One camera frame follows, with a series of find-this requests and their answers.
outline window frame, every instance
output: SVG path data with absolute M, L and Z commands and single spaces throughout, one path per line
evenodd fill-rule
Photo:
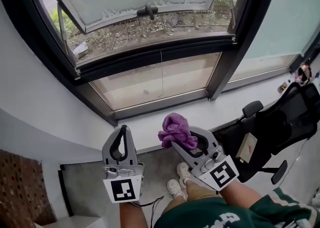
M 77 28 L 83 33 L 88 34 L 95 30 L 104 28 L 109 25 L 126 22 L 129 20 L 134 20 L 137 18 L 141 18 L 143 16 L 138 16 L 137 14 L 127 14 L 120 17 L 115 17 L 109 20 L 102 20 L 98 22 L 94 22 L 92 24 L 86 25 L 83 23 L 81 18 L 79 17 L 76 10 L 73 8 L 72 4 L 69 0 L 57 0 L 60 2 L 62 9 L 69 16 L 69 18 L 73 21 L 73 23 L 77 26 Z M 206 11 L 213 4 L 214 0 L 205 0 L 203 4 L 187 4 L 187 5 L 172 5 L 168 7 L 159 6 L 158 12 L 156 14 L 165 14 L 170 12 L 183 12 L 183 11 Z
M 125 48 L 82 64 L 74 64 L 65 53 L 61 36 L 41 10 L 39 0 L 2 0 L 17 31 L 42 63 L 74 95 L 104 120 L 116 126 L 118 120 L 180 105 L 197 99 L 215 100 L 245 56 L 264 19 L 271 0 L 237 0 L 236 25 L 228 33 L 205 33 L 195 37 L 171 38 L 156 44 Z M 206 88 L 114 111 L 91 85 L 91 81 L 166 60 L 221 52 Z

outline shoe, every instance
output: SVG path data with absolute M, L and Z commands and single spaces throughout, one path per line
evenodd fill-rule
M 181 187 L 186 188 L 186 181 L 191 180 L 191 174 L 189 173 L 189 166 L 187 163 L 182 162 L 176 166 L 176 172 L 180 176 L 179 183 Z
M 177 180 L 171 179 L 166 183 L 166 187 L 168 188 L 168 191 L 173 195 L 174 198 L 181 195 L 184 199 L 186 199 L 185 194 L 181 190 L 180 184 Z

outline window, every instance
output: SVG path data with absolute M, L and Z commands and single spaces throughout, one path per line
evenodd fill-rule
M 3 4 L 34 53 L 79 99 L 116 125 L 215 99 L 271 0 L 14 0 L 14 8 L 12 1 Z

